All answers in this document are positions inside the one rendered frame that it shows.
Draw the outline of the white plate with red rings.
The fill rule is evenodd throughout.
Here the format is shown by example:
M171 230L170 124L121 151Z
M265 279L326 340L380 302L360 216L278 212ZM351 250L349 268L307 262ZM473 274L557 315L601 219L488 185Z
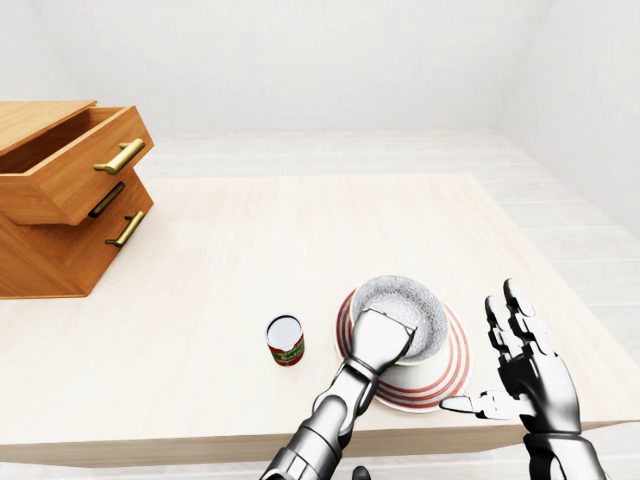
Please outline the white plate with red rings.
M349 307L355 290L346 297L337 315L335 339L341 357L348 356L351 350L354 323ZM381 403L406 412L425 413L438 409L442 399L464 392L471 375L469 342L455 315L441 304L449 323L444 346L425 363L402 366L398 360L384 372L375 394Z

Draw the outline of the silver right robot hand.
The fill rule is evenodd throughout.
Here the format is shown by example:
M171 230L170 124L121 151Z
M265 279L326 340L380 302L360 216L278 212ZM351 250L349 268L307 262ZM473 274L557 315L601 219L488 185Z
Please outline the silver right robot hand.
M477 397L450 396L440 407L481 419L518 418L530 433L580 434L574 382L552 347L541 316L513 279L504 282L503 293L509 316L499 317L492 296L485 299L485 313L504 389L485 391Z

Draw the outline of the wooden drawer cabinet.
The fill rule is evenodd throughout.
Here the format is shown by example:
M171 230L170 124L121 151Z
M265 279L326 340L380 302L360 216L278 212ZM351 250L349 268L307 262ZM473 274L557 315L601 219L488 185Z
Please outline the wooden drawer cabinet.
M0 213L0 299L83 297L76 225L18 225Z

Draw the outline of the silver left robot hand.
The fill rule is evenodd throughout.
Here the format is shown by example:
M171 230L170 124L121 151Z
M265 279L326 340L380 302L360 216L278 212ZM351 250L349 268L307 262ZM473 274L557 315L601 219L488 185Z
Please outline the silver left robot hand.
M347 365L380 376L406 354L417 327L374 309L360 313L352 329Z

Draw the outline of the grey patterned bowl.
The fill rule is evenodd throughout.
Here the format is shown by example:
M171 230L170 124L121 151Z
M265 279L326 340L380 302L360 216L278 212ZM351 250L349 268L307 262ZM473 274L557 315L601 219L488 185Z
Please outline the grey patterned bowl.
M382 275L363 283L352 296L352 323L368 309L415 327L411 345L399 365L425 363L438 354L448 339L449 323L439 298L411 278Z

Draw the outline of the closed wooden drawer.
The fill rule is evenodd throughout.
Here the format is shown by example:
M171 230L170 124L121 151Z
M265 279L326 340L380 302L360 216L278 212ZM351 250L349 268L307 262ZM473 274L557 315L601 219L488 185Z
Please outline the closed wooden drawer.
M105 240L114 239L121 233L128 224L128 221L124 219L125 216L144 211L146 217L153 206L153 200L136 173L126 174L118 182L120 181L126 185L122 193L99 217L91 218L88 216L88 219L78 226L80 237L75 246L78 251L97 254L103 250L120 249L113 245L107 245Z
M120 250L121 248L112 251L103 250L97 254L80 251L80 256L78 257L79 279L81 280L84 296L90 294Z

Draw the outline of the red and green tin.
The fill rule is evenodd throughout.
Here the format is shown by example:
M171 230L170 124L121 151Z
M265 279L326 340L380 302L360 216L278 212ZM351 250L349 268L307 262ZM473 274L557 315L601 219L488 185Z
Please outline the red and green tin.
M272 319L266 327L265 339L274 361L279 366L293 366L304 355L302 325L293 315L283 314Z

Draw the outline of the open wooden drawer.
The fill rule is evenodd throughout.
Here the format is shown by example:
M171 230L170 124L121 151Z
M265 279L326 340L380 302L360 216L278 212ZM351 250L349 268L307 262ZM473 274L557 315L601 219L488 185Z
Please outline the open wooden drawer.
M118 174L93 169L137 138L145 148ZM152 147L133 105L0 102L0 213L18 225L76 225Z

